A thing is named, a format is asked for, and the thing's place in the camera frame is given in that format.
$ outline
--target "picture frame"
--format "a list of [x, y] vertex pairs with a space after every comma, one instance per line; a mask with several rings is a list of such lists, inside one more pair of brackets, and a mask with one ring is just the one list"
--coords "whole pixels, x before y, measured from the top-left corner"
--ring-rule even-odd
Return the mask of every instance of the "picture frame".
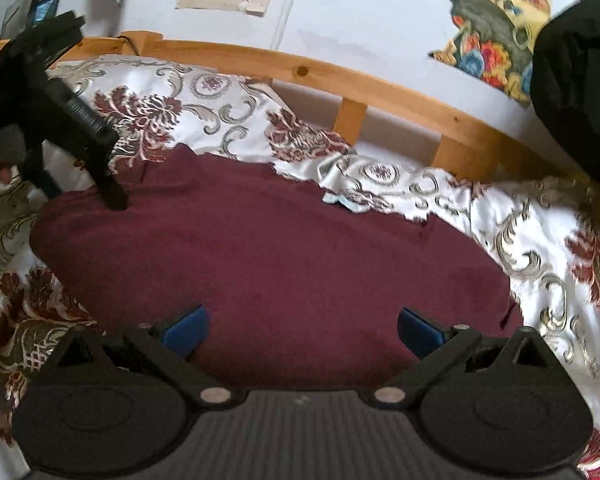
[[0, 39], [11, 40], [27, 27], [27, 19], [32, 0], [16, 0], [7, 7], [0, 28]]
[[31, 0], [27, 15], [27, 26], [35, 27], [47, 18], [52, 18], [58, 12], [60, 0]]

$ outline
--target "small light blue cloth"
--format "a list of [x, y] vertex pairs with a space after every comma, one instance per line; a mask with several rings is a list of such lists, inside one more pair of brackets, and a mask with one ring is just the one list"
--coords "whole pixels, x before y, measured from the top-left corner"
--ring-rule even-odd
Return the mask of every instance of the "small light blue cloth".
[[354, 213], [366, 213], [367, 211], [369, 211], [371, 209], [371, 206], [369, 206], [369, 205], [356, 204], [355, 202], [352, 202], [344, 195], [336, 195], [336, 194], [329, 193], [329, 192], [324, 194], [324, 196], [322, 197], [322, 201], [327, 204], [340, 203], [344, 207], [346, 207], [347, 209], [349, 209], [350, 211], [352, 211]]

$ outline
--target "grey ribbed plate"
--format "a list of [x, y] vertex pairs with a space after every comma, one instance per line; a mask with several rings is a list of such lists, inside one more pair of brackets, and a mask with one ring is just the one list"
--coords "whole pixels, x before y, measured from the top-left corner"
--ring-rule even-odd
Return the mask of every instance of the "grey ribbed plate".
[[[441, 458], [409, 419], [355, 392], [252, 392], [209, 412], [174, 453], [128, 480], [493, 480]], [[542, 480], [581, 480], [574, 469]], [[35, 472], [29, 480], [56, 480]]]

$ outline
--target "bed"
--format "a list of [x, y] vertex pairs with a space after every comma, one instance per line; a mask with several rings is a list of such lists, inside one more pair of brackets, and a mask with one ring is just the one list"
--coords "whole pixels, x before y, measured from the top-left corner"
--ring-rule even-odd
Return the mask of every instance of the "bed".
[[[586, 398], [595, 431], [580, 469], [600, 480], [600, 189], [585, 175], [563, 174], [503, 133], [422, 94], [280, 52], [126, 32], [85, 38], [52, 72], [119, 127], [114, 170], [135, 160], [160, 162], [183, 142], [196, 153], [272, 163], [358, 211], [407, 219], [433, 213], [473, 238], [510, 277], [525, 323], [541, 332]], [[273, 80], [342, 97], [333, 127], [296, 117], [270, 88]], [[369, 107], [441, 134], [430, 167], [357, 153]], [[63, 189], [90, 186], [64, 153], [47, 146], [45, 160]], [[506, 181], [498, 178], [503, 174]], [[30, 374], [68, 328], [96, 325], [30, 250], [29, 228], [43, 202], [18, 177], [0, 183], [0, 480], [27, 472], [10, 417]]]

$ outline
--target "black robotic device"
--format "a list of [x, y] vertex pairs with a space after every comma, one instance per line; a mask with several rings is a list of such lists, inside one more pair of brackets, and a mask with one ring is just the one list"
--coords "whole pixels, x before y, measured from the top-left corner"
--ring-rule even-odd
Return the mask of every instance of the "black robotic device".
[[[46, 70], [82, 41], [84, 18], [73, 12], [28, 28], [0, 51], [0, 136], [17, 125], [24, 145], [18, 168], [24, 180], [49, 198], [61, 193], [45, 171], [42, 143], [49, 140], [83, 161], [105, 203], [126, 209], [127, 196], [109, 171], [110, 154], [119, 135], [60, 78]], [[4, 142], [13, 144], [13, 138]]]
[[532, 328], [488, 338], [404, 309], [418, 365], [378, 390], [283, 392], [186, 362], [178, 326], [196, 323], [204, 311], [158, 331], [69, 331], [14, 412], [27, 478], [582, 478], [591, 414]]

